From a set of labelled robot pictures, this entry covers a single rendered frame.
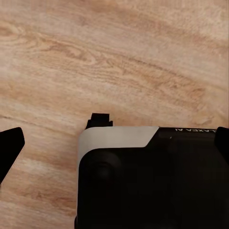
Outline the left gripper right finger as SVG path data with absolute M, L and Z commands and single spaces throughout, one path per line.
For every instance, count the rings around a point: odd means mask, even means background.
M 224 127 L 217 128 L 215 138 L 214 138 L 214 144 L 229 165 L 229 129 L 228 128 L 224 128 Z

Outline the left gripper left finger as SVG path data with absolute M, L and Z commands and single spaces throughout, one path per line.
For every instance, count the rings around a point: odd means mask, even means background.
M 0 132 L 0 184 L 25 145 L 20 127 Z

